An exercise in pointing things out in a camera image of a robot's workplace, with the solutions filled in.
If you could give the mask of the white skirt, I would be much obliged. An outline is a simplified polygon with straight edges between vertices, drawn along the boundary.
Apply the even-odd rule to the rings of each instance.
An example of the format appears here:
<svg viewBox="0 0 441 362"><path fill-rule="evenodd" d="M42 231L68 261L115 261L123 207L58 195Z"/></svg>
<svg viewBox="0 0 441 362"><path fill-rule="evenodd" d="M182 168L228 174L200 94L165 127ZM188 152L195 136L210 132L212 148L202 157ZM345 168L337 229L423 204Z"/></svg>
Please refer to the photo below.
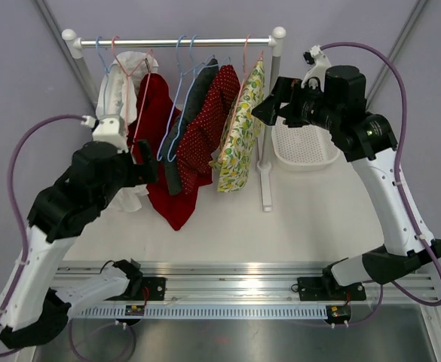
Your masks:
<svg viewBox="0 0 441 362"><path fill-rule="evenodd" d="M125 51L116 56L103 76L96 105L96 116L120 115L128 125L138 119L137 94L144 78L158 72L158 61L152 51ZM138 211L146 186L122 189L113 198L110 208L125 212Z"/></svg>

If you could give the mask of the red polka dot skirt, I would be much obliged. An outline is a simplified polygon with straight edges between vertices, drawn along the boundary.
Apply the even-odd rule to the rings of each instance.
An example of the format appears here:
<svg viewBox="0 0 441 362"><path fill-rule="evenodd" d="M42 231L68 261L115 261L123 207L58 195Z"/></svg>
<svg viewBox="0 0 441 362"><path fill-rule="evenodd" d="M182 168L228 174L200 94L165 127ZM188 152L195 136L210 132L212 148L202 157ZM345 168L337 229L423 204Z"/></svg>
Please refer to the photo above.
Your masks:
<svg viewBox="0 0 441 362"><path fill-rule="evenodd" d="M211 177L212 154L220 137L232 103L240 90L240 82L232 65L224 65L216 73L199 114L187 126L176 151L182 190L192 193L200 176Z"/></svg>

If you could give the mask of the plain red skirt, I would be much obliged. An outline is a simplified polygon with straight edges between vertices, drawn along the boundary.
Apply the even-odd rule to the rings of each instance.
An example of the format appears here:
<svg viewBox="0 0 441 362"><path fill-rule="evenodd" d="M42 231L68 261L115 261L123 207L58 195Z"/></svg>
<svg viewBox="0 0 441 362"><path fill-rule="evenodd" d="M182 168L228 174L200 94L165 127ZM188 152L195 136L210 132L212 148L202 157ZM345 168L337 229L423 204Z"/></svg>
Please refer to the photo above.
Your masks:
<svg viewBox="0 0 441 362"><path fill-rule="evenodd" d="M127 143L129 146L138 140L147 140L152 153L156 153L164 136L167 121L171 115L180 115L179 109L173 109L168 85L164 78L153 73L145 76L137 91L136 110L141 114L138 121L129 125ZM158 181L148 184L148 197L153 208L170 224L173 230L179 231L191 217L197 203L198 189L186 194L181 191L171 195L167 188L164 166L158 166Z"/></svg>

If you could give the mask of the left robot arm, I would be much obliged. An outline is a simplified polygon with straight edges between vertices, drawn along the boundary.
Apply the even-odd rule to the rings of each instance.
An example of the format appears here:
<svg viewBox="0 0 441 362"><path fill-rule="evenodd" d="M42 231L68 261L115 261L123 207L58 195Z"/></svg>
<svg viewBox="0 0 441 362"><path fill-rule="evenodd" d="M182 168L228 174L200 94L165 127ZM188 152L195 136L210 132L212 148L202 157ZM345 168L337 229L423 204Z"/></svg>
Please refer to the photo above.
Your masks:
<svg viewBox="0 0 441 362"><path fill-rule="evenodd" d="M141 164L110 143L86 143L72 155L65 173L36 196L27 217L28 255L15 266L23 271L7 284L12 295L0 296L0 340L10 350L52 341L74 316L103 300L142 295L139 265L125 259L64 290L51 288L69 248L116 194L157 181L157 162L148 142L140 140L137 146Z"/></svg>

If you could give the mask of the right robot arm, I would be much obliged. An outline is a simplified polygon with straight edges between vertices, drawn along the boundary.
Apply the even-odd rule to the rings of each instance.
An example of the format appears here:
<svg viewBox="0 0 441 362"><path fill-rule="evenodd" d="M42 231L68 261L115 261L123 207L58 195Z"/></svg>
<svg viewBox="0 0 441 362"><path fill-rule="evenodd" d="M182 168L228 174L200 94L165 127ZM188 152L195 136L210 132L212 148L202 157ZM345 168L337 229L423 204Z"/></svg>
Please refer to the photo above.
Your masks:
<svg viewBox="0 0 441 362"><path fill-rule="evenodd" d="M310 81L317 86L310 87ZM252 111L268 126L283 118L287 127L327 130L375 208L384 243L323 269L320 286L330 299L360 282L393 283L441 258L441 239L422 224L401 172L395 169L400 145L389 121L366 110L365 89L366 77L357 67L331 66L322 81L278 77L272 92Z"/></svg>

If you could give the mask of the lemon print skirt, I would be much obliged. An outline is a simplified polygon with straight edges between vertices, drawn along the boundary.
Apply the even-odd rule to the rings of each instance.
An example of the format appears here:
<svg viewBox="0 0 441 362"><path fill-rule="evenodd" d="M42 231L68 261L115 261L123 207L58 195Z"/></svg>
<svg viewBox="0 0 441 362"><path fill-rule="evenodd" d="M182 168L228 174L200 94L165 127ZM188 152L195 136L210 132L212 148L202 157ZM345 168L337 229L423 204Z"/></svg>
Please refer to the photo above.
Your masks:
<svg viewBox="0 0 441 362"><path fill-rule="evenodd" d="M223 193L241 190L248 181L250 164L256 140L263 123L251 115L251 111L264 99L265 64L258 64L246 81L237 107L237 114L228 136L227 149L222 158L217 156L210 166L218 170L217 191Z"/></svg>

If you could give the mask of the dark grey dotted skirt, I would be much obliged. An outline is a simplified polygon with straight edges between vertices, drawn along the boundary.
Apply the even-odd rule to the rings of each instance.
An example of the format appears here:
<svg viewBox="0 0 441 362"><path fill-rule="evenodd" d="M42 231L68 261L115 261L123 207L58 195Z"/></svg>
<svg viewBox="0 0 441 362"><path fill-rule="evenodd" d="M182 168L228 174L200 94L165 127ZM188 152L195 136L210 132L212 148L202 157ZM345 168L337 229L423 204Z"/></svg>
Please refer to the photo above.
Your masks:
<svg viewBox="0 0 441 362"><path fill-rule="evenodd" d="M173 125L160 149L164 166L167 191L169 195L178 195L182 191L182 182L178 170L178 157L173 158L179 149L187 126L198 115L207 95L207 91L219 71L219 62L212 57L206 65L202 65L195 73L194 81L187 90L187 96L180 115L173 119Z"/></svg>

